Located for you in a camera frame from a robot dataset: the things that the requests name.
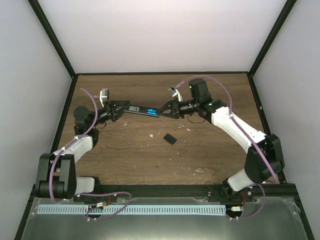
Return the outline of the black battery cover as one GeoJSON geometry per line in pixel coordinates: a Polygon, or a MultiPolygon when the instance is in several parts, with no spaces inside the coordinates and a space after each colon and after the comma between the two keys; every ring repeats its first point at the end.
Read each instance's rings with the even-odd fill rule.
{"type": "Polygon", "coordinates": [[[177,139],[169,133],[167,133],[163,139],[171,145],[174,145],[177,142],[177,139]]]}

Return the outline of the black remote control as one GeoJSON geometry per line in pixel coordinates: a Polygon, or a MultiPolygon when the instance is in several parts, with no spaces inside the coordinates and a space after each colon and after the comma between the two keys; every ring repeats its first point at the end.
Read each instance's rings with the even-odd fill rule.
{"type": "Polygon", "coordinates": [[[160,115],[158,114],[158,110],[156,108],[140,106],[140,105],[133,105],[133,104],[129,104],[128,106],[125,107],[125,113],[154,117],[154,118],[160,117],[160,115]],[[147,114],[147,109],[155,109],[157,115],[147,114]]]}

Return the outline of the blue battery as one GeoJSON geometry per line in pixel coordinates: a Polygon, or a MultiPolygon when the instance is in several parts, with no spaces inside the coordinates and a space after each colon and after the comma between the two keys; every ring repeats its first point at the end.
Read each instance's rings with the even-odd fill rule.
{"type": "Polygon", "coordinates": [[[147,112],[157,113],[156,109],[151,109],[151,108],[148,108],[147,112]]]}
{"type": "Polygon", "coordinates": [[[153,112],[153,111],[147,111],[147,114],[148,114],[148,115],[154,115],[154,116],[157,115],[157,113],[156,113],[156,112],[153,112]]]}

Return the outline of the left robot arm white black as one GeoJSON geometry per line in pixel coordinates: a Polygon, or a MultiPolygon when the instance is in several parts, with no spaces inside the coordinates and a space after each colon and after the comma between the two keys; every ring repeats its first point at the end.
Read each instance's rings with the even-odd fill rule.
{"type": "Polygon", "coordinates": [[[74,138],[61,149],[44,153],[39,158],[35,195],[56,201],[84,194],[89,201],[97,202],[102,196],[102,189],[95,185],[94,177],[77,177],[76,163],[98,143],[99,130],[96,126],[108,120],[115,122],[129,104],[129,101],[105,101],[101,109],[94,111],[78,106],[73,112],[74,138]]]}

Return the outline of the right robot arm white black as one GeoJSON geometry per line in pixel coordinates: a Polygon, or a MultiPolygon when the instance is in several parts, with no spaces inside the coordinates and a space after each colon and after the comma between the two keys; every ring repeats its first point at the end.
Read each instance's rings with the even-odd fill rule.
{"type": "Polygon", "coordinates": [[[205,121],[227,133],[244,150],[244,167],[222,183],[225,200],[232,202],[240,196],[243,189],[261,184],[270,178],[274,184],[278,184],[278,174],[285,167],[280,139],[275,134],[267,135],[240,119],[233,112],[230,93],[226,94],[228,104],[220,99],[213,99],[204,78],[201,74],[188,79],[191,93],[189,100],[182,99],[177,85],[171,87],[169,92],[173,99],[160,107],[158,113],[172,119],[197,113],[205,121]]]}

